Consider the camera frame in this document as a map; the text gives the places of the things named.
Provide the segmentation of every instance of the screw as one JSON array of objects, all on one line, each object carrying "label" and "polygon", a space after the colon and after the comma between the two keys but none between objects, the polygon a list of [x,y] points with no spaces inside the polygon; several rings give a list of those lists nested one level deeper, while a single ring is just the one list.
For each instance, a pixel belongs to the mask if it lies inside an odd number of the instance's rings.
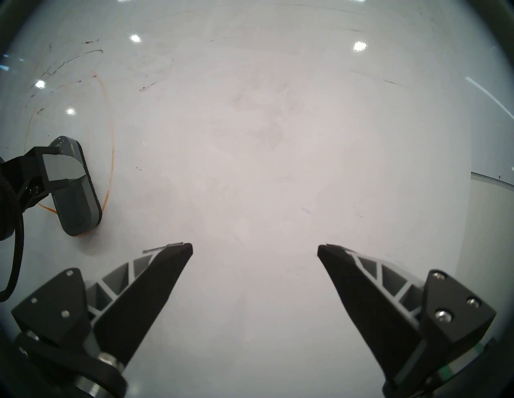
[{"label": "screw", "polygon": [[480,307],[480,300],[478,300],[477,298],[474,298],[474,297],[470,297],[466,303],[468,303],[469,306],[472,306],[472,307],[475,307],[475,308],[478,308]]},{"label": "screw", "polygon": [[432,276],[437,279],[446,279],[446,275],[443,274],[442,272],[434,271],[434,272],[432,272]]},{"label": "screw", "polygon": [[449,323],[451,322],[453,316],[446,310],[437,310],[435,311],[435,319],[439,322]]}]

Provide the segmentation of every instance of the orange line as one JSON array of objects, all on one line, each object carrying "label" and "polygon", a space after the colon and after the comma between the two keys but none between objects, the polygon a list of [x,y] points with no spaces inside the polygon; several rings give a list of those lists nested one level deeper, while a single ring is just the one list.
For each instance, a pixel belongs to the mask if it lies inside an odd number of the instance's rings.
[{"label": "orange line", "polygon": [[105,195],[105,200],[103,201],[102,213],[105,210],[105,207],[107,206],[107,200],[108,199],[109,199],[109,191],[107,190],[107,195]]},{"label": "orange line", "polygon": [[43,207],[43,208],[45,208],[46,210],[50,210],[52,213],[57,214],[57,212],[56,212],[54,209],[51,209],[51,208],[46,207],[46,206],[43,206],[41,203],[38,203],[38,205],[39,205],[39,206],[41,206],[41,207]]},{"label": "orange line", "polygon": [[[107,109],[111,107],[111,104],[109,102],[109,96],[107,95],[107,90],[105,89],[105,85],[102,82],[102,79],[98,76],[98,74],[94,71],[93,72],[93,78],[98,79],[98,83],[100,84],[100,87],[102,87],[103,96],[105,98],[105,101],[107,103]],[[114,122],[113,122],[113,115],[110,112],[109,109],[109,129],[111,130],[111,145],[112,145],[112,155],[111,155],[111,175],[109,176],[109,185],[107,187],[107,194],[105,195],[105,200],[103,201],[102,206],[102,212],[105,210],[105,207],[107,206],[107,201],[109,200],[109,191],[111,190],[111,185],[113,184],[113,176],[114,176],[114,151],[115,151],[115,132],[114,132]]]}]

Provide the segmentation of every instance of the white wall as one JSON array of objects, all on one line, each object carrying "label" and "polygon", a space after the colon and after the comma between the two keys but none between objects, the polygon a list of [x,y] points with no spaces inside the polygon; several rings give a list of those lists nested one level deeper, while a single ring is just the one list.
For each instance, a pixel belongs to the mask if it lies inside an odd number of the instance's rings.
[{"label": "white wall", "polygon": [[514,187],[473,174],[456,278],[496,312],[485,339],[503,333],[514,309]]}]

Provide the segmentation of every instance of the black scribble mark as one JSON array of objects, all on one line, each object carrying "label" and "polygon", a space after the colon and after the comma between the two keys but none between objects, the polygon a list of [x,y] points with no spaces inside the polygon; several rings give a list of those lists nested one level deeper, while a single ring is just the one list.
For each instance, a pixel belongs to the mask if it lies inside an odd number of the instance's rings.
[{"label": "black scribble mark", "polygon": [[152,87],[155,83],[157,83],[157,82],[153,82],[153,83],[152,83],[150,86],[148,86],[148,87],[143,87],[142,89],[140,89],[140,90],[139,90],[139,92],[143,92],[143,91],[145,91],[145,90],[148,90],[148,89],[149,89],[150,87]]},{"label": "black scribble mark", "polygon": [[241,244],[241,246],[244,246],[244,242],[242,240],[239,239],[239,237],[235,234],[235,233],[232,233],[232,236]]},{"label": "black scribble mark", "polygon": [[52,73],[50,73],[50,72],[49,72],[50,68],[48,68],[48,69],[46,70],[46,72],[44,72],[44,73],[43,73],[43,75],[41,76],[41,78],[43,78],[43,76],[45,75],[45,73],[46,73],[47,75],[49,75],[49,76],[54,75],[54,74],[55,74],[55,72],[57,72],[59,69],[61,69],[61,68],[64,66],[64,64],[67,64],[68,62],[73,61],[74,59],[77,59],[78,57],[80,57],[80,54],[79,54],[78,56],[74,56],[72,59],[70,59],[70,60],[68,60],[68,61],[63,62],[63,63],[62,63],[62,65],[61,65],[59,68],[57,68],[56,70],[54,70]]},{"label": "black scribble mark", "polygon": [[280,5],[283,5],[283,6],[297,6],[297,7],[309,7],[309,8],[317,8],[317,9],[320,9],[320,10],[333,10],[333,11],[347,12],[348,14],[364,15],[364,14],[362,14],[360,12],[346,11],[346,10],[341,10],[339,8],[308,6],[308,5],[305,5],[305,4],[280,4]]},{"label": "black scribble mark", "polygon": [[161,20],[163,18],[169,18],[169,17],[174,16],[174,15],[185,14],[186,12],[191,12],[191,11],[193,11],[193,10],[187,10],[187,11],[177,12],[175,14],[164,15],[164,16],[161,16],[161,17],[155,19],[154,21]]},{"label": "black scribble mark", "polygon": [[130,14],[130,18],[132,19],[132,15],[134,15],[134,10],[136,9],[137,2],[134,3],[134,8],[132,9],[132,14]]}]

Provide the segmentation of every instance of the black cable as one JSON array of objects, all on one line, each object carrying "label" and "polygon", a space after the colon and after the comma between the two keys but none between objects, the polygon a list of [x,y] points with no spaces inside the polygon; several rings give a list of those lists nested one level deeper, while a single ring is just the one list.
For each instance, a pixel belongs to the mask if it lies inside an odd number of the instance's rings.
[{"label": "black cable", "polygon": [[24,235],[23,212],[20,202],[18,201],[11,184],[9,184],[9,181],[7,181],[2,172],[0,172],[0,191],[2,196],[5,197],[6,204],[10,207],[12,215],[14,216],[14,255],[12,257],[11,275],[9,276],[7,287],[5,290],[0,292],[0,301],[3,302],[11,297],[11,294],[16,287],[16,283],[18,282],[20,268],[22,266]]}]

